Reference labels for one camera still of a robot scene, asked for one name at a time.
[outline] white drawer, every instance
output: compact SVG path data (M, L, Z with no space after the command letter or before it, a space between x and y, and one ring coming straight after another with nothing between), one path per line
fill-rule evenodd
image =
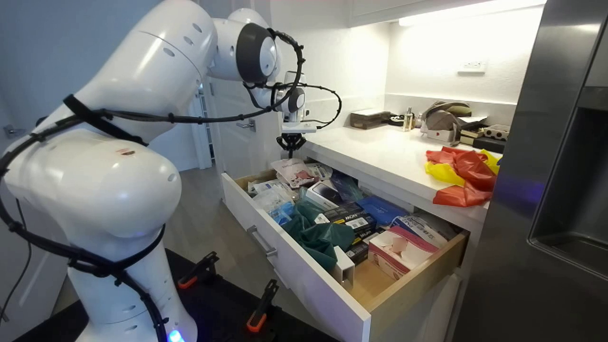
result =
M429 262L397 281L367 260L355 270L353 289L346 291L243 190L249 180L272 177L270 171L239 180L222 175L224 203L243 228L256 226L264 237L262 245L273 253L270 262L277 275L308 311L340 340L387 340L386 332L395 330L395 325L401 325L399 319L443 283L462 260L465 234L456 235Z

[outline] yellow object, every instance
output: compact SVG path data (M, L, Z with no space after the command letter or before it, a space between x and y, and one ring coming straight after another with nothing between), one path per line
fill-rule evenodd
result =
M494 175L498 175L500 171L500 165L498 165L498 159L494 154L486 152L486 150L481 150L482 156L486 156L486 165L492 169Z
M463 178L460 178L450 163L425 163L424 171L441 182L463 186Z

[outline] floor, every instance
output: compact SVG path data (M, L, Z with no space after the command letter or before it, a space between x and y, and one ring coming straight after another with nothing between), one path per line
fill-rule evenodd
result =
M239 226L222 203L222 192L216 171L192 169L182 173L182 197L167 222L165 247L196 262L209 251L216 251L216 272L234 285L260 296L268 279L275 277L266 262L262 249ZM55 311L76 300L74 289L66 279L57 298ZM317 327L296 296L279 289L275 306L291 315Z

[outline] blue object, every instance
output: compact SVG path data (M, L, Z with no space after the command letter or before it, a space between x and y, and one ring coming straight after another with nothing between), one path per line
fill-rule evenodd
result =
M389 226L395 216L408 215L405 209L376 196L361 197L357 199L357 205L361 205L365 213L376 218L378 226Z
M291 201L281 203L277 209L273 209L272 218L285 226L294 215L294 205Z
M178 330L169 332L169 342L184 342L182 334Z

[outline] green object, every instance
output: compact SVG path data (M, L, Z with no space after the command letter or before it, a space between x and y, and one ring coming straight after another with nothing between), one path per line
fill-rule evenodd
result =
M344 224L315 224L319 213L311 203L296 201L294 216L283 228L311 258L332 272L334 247L348 249L355 241L355 232Z

